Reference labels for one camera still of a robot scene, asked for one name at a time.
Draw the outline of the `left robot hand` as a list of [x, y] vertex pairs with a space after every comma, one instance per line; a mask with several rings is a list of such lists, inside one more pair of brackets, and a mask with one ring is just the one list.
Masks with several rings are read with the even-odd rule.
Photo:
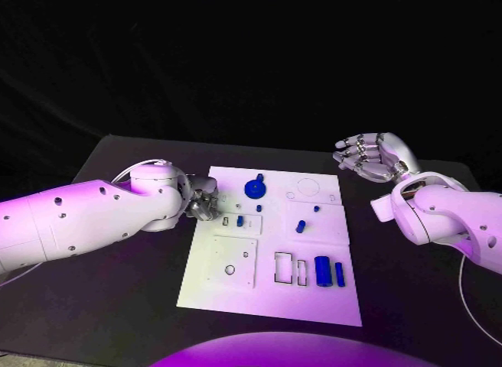
[[217, 211], [217, 181], [211, 177], [188, 175], [191, 197], [184, 214], [198, 221], [213, 221], [219, 217]]

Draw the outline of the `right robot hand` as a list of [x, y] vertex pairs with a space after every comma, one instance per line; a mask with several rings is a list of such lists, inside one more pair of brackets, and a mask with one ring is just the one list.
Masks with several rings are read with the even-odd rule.
[[337, 141], [333, 159], [338, 169], [374, 183], [397, 184], [421, 173], [408, 145], [390, 132], [363, 133]]

